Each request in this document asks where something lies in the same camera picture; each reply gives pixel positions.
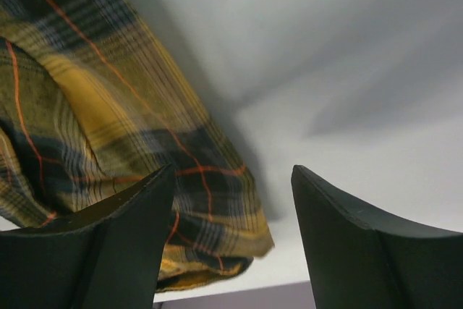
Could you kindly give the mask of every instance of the plaid fabric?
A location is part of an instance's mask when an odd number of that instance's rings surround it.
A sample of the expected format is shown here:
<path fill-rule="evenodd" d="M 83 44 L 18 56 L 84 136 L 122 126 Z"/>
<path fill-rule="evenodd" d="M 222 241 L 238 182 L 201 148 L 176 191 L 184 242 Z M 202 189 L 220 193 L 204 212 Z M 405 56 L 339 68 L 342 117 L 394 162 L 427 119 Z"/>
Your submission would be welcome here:
<path fill-rule="evenodd" d="M 0 212 L 40 226 L 173 164 L 158 290 L 273 246 L 251 173 L 125 0 L 1 0 Z"/>

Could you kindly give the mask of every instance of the black plastic part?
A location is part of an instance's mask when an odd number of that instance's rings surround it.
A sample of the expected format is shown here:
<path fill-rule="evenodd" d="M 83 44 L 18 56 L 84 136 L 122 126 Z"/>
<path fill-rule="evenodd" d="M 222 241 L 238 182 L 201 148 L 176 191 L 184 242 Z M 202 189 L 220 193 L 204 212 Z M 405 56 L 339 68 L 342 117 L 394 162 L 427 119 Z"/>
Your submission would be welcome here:
<path fill-rule="evenodd" d="M 317 309 L 463 308 L 463 234 L 383 211 L 303 166 L 292 189 Z"/>
<path fill-rule="evenodd" d="M 40 229 L 0 232 L 0 308 L 152 308 L 174 172 Z"/>

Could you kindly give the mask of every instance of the yellow plaid shirt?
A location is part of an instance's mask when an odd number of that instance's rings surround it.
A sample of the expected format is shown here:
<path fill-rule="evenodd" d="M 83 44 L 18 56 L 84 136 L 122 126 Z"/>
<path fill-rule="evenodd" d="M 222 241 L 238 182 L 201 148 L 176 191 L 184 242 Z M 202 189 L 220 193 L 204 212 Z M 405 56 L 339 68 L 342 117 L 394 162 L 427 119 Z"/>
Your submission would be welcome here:
<path fill-rule="evenodd" d="M 1 0 L 0 21 L 2 216 L 39 227 L 173 164 L 159 291 L 271 249 L 251 173 L 125 0 Z"/>

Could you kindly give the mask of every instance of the black pointed edge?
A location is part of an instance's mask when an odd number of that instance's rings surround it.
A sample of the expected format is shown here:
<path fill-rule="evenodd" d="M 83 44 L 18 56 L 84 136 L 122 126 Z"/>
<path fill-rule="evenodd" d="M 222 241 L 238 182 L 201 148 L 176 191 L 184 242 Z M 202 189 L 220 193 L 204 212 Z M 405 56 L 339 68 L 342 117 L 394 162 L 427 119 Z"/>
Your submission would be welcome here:
<path fill-rule="evenodd" d="M 370 228 L 387 234 L 401 235 L 403 237 L 439 238 L 458 237 L 462 233 L 431 227 L 425 224 L 404 219 L 375 207 L 343 190 L 333 186 L 305 166 L 293 167 L 292 184 L 304 180 L 327 200 L 340 214 L 356 223 L 360 227 L 367 224 Z"/>
<path fill-rule="evenodd" d="M 143 196 L 150 192 L 150 190 L 144 190 L 143 188 L 153 185 L 157 179 L 169 174 L 172 170 L 171 166 L 164 166 L 125 190 L 88 206 L 81 211 L 56 219 L 45 227 L 13 229 L 11 231 L 0 232 L 0 236 L 45 237 L 50 234 L 83 232 L 86 229 L 93 229 L 97 224 L 101 224 L 107 219 L 112 219 L 124 213 L 135 200 L 143 199 Z"/>

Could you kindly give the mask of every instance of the fabric fold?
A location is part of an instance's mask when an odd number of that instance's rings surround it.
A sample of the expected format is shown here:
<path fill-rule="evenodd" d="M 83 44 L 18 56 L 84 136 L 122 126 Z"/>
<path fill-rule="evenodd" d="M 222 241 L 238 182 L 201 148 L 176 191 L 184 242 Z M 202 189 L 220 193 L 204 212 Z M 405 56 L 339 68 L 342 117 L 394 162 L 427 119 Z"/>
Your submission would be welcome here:
<path fill-rule="evenodd" d="M 165 164 L 158 290 L 234 276 L 273 246 L 254 179 L 125 0 L 1 0 L 0 213 L 40 226 Z"/>

